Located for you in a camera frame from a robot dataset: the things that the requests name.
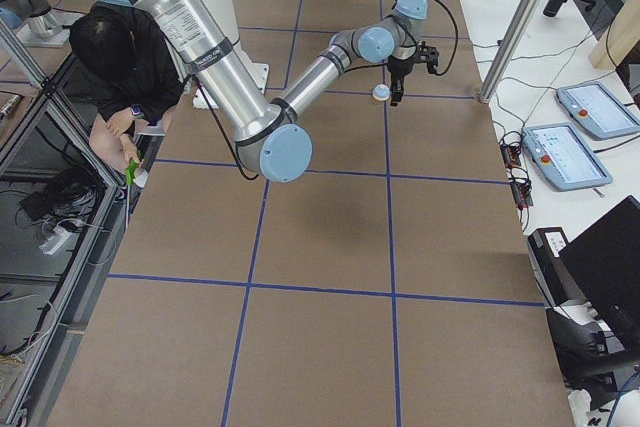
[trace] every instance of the person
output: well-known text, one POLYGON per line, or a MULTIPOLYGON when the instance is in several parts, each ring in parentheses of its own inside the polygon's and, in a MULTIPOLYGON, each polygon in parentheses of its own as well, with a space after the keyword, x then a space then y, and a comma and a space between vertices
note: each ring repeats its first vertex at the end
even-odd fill
MULTIPOLYGON (((182 93, 162 32, 142 10, 98 2, 70 27, 69 43, 98 108, 89 145, 123 173, 131 159, 141 163, 134 133, 160 120, 166 132, 182 93)), ((139 168, 136 183, 145 180, 139 168)))

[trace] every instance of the brown table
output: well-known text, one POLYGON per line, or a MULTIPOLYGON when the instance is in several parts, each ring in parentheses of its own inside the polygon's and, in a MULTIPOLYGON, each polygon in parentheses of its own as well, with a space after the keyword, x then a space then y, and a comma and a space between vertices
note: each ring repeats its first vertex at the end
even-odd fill
MULTIPOLYGON (((234 0, 277 95, 390 0, 234 0)), ((49 427, 572 425, 458 0, 449 74, 382 68, 300 123, 309 172, 243 180, 210 114, 165 139, 49 427)), ((430 3, 440 69, 452 28, 430 3)))

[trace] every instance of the green object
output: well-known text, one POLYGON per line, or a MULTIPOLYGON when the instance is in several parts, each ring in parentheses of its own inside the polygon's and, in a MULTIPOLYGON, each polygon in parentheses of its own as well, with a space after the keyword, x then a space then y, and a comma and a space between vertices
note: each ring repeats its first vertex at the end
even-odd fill
POLYGON ((127 187, 129 187, 131 184, 133 184, 133 179, 135 179, 136 177, 136 169, 138 168, 138 163, 131 159, 129 161, 129 165, 127 166, 126 170, 124 171, 124 181, 125 184, 127 185, 127 187))

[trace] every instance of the black shirt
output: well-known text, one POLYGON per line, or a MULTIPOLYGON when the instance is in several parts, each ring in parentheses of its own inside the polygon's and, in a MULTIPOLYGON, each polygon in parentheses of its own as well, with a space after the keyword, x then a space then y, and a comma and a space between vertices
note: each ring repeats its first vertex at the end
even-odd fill
MULTIPOLYGON (((133 32, 136 66, 123 81, 107 83, 88 71, 93 86, 93 100, 98 113, 108 121, 116 112, 140 104, 145 120, 155 124, 178 102, 180 81, 162 32, 147 12, 98 2, 96 7, 109 8, 121 15, 133 32)), ((133 133, 133 126, 128 130, 133 133)))

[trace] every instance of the computer monitor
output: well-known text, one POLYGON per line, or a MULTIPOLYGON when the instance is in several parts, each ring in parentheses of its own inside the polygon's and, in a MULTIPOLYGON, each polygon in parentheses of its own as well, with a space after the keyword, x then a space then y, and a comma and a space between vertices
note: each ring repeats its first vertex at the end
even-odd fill
POLYGON ((560 258, 622 345, 640 347, 640 203, 623 199, 560 258))

